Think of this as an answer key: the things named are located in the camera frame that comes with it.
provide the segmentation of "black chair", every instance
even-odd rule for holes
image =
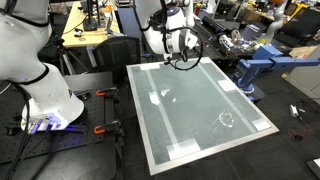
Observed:
[[[112,37],[100,43],[92,52],[97,70],[112,72],[114,84],[127,77],[126,65],[141,63],[139,38]]]
[[[320,29],[319,17],[320,12],[302,8],[274,35],[274,39],[291,48],[305,45]]]

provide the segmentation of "blue machine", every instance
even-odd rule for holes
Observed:
[[[292,59],[291,57],[282,57],[282,55],[272,46],[261,46],[253,55],[254,60],[242,59],[239,61],[237,70],[231,79],[245,94],[249,94],[254,91],[252,81],[262,71],[285,71],[294,67],[318,66],[320,64],[320,59]]]

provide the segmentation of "floor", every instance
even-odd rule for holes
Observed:
[[[60,30],[63,29],[63,23],[59,26]],[[80,59],[85,61],[86,58],[83,55]],[[306,126],[290,115],[288,106],[307,97],[283,80],[278,72],[263,73],[255,84],[266,94],[257,106],[279,128],[279,133],[150,177],[138,121],[127,120],[123,126],[124,179],[317,179],[305,162],[320,158],[319,116],[304,119],[311,130],[306,131],[302,141],[293,141],[288,135],[289,129],[299,130]],[[135,116],[131,94],[128,94],[126,89],[120,89],[120,95],[125,116]]]

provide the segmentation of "black optical breadboard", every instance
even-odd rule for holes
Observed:
[[[38,132],[32,135],[22,157],[29,154],[29,151],[40,142],[28,158],[102,141],[104,136],[95,135],[93,129],[105,122],[104,98],[96,96],[95,91],[90,91],[88,100],[83,102],[85,105],[84,112],[72,124],[86,125],[86,133],[51,131],[45,134],[44,132]],[[17,154],[23,131],[19,130],[14,136],[7,136],[7,129],[4,124],[15,122],[12,117],[21,114],[24,104],[21,94],[12,88],[0,96],[0,164],[11,162]]]

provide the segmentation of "glass table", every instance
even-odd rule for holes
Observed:
[[[127,71],[151,175],[279,131],[207,57]]]

